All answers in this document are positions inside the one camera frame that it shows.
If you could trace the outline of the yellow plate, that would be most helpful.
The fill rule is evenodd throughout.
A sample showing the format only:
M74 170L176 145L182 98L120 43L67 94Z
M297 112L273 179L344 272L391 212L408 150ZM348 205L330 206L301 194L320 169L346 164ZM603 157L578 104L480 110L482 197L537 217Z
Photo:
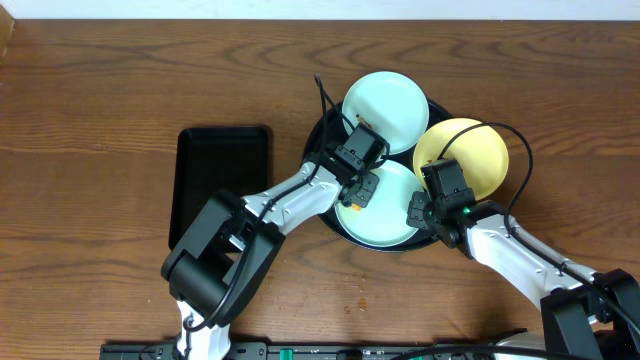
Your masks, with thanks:
M433 125L422 135L414 150L413 170L423 187L426 184L421 167L436 161L445 145L456 134L478 124L480 121L475 119L453 118ZM489 126L461 135L447 148L444 158L458 161L476 200L488 197L502 184L509 166L506 144Z

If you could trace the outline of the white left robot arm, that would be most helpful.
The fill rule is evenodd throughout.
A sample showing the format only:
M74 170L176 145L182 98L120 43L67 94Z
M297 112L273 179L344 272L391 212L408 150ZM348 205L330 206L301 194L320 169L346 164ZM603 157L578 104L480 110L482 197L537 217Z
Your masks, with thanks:
M161 266L181 313L175 357L223 358L231 347L231 322L255 295L286 235L339 202L366 204L377 187L372 171L386 153L383 143L351 142L312 152L275 187L244 197L215 192L186 222L187 180L203 170L192 151L180 150L170 253Z

